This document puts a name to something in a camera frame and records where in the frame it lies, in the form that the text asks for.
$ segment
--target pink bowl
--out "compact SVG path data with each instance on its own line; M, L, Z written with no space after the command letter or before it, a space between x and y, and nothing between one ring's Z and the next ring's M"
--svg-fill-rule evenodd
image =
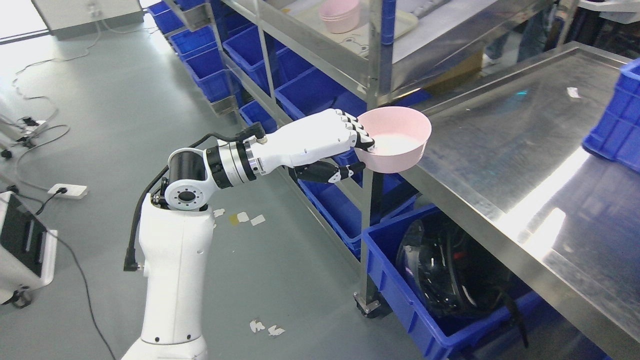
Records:
M402 106L373 109L358 117L374 138L371 152L355 149L367 168L383 174L405 171L420 161L431 136L431 122L421 112Z
M327 31L333 34L346 33L360 23L359 0L328 0L318 11Z
M360 0L327 0L320 6L318 14L320 17L331 19L350 13L355 8L360 8Z

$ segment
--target power outlet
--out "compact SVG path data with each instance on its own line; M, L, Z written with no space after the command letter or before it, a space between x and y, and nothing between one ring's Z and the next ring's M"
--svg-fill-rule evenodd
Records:
M65 199L75 199L75 200L79 200L82 199L87 193L88 193L88 189L86 186L84 185L73 185L73 184L55 184L47 193L49 195L53 195L55 194L58 189L60 188L66 188L67 192L65 193L59 193L56 195L56 197L58 198L65 198Z
M98 4L96 2L89 1L86 4L86 8L89 11L89 16L92 19L96 19L96 18L100 17L100 15L102 15L102 11L100 10L100 7L98 6Z

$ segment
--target paper scrap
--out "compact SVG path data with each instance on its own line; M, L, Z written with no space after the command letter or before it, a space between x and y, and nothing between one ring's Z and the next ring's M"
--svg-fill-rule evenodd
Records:
M255 218L251 219L251 225L256 226L258 224L261 224L263 222L265 222L266 219L264 218L264 215L258 215Z
M281 335L283 332L285 332L285 329L283 328L277 328L277 325L274 325L272 327L269 328L269 336L279 336Z
M249 328L251 329L251 331L253 331L254 334L265 329L262 322L260 322L258 319L251 320L251 322L249 323Z
M233 214L229 217L229 222L231 223L231 225L233 226L237 226L238 224L240 224L240 221L238 221L238 214Z
M249 221L249 215L247 215L244 211L240 214L238 214L238 221L240 222L247 222Z
M580 95L578 95L578 88L566 88L567 94L574 99L580 99Z

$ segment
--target black helmet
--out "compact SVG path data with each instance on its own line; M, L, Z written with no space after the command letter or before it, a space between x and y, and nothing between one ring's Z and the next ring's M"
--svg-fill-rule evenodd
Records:
M506 266L443 213L409 226L396 267L437 317L490 314L503 304L511 278Z

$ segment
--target person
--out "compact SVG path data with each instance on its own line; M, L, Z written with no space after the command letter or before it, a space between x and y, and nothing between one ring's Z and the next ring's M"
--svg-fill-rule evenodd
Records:
M522 60L526 60L531 56L543 52L545 42L547 41L549 17L553 9L553 5L548 6L536 15L533 15L533 17L527 21L524 31L522 32L520 46L518 46L517 62L521 62ZM507 43L508 38L509 33L506 33L496 39L489 46L485 47L483 54L483 67L500 63L504 46Z

